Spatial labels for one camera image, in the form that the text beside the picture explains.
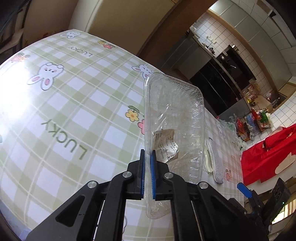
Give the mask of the clear plastic tray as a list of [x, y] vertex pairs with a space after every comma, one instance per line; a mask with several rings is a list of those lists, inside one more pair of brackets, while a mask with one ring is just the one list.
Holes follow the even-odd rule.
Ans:
[[151, 152], [186, 182], [201, 181], [205, 146], [205, 108], [199, 88], [163, 73], [144, 81], [145, 201], [147, 216], [170, 213], [169, 201], [152, 198]]

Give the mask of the grey kitchen counter cabinets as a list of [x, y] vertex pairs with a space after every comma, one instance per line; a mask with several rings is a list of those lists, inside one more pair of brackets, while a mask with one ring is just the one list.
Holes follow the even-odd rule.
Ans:
[[214, 55], [188, 30], [164, 56], [161, 71], [188, 82]]

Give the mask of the red hanging apron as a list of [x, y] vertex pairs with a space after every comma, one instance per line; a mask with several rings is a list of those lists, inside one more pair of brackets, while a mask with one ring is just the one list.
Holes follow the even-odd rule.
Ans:
[[258, 180], [269, 180], [288, 154], [295, 154], [295, 125], [283, 128], [242, 153], [243, 183], [248, 186]]

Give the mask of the white plastic bags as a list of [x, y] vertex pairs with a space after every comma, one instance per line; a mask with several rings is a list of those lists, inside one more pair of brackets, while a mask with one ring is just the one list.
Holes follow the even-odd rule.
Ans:
[[222, 128], [222, 134], [228, 138], [234, 148], [240, 152], [247, 150], [247, 144], [238, 136], [236, 126], [233, 122], [222, 120], [218, 118], [219, 124]]

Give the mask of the green plaid bunny tablecloth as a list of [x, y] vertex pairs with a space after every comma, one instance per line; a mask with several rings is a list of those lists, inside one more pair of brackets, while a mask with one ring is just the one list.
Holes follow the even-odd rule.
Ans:
[[[1, 240], [25, 240], [83, 185], [110, 181], [139, 158], [152, 73], [161, 72], [79, 30], [39, 40], [1, 65]], [[205, 108], [208, 151], [209, 138], [223, 184], [204, 161], [201, 180], [243, 204], [239, 151]]]

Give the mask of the black oven stove unit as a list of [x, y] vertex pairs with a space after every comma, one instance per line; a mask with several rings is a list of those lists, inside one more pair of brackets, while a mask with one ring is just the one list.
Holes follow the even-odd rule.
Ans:
[[255, 76], [241, 58], [235, 45], [228, 45], [217, 57], [211, 58], [190, 81], [204, 97], [206, 109], [214, 117], [226, 120], [232, 114], [250, 112], [243, 90]]

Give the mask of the beige refrigerator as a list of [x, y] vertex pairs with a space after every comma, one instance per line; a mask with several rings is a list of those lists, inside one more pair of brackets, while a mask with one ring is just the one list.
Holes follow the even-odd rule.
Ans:
[[134, 55], [147, 43], [177, 1], [78, 1], [69, 28], [100, 37]]

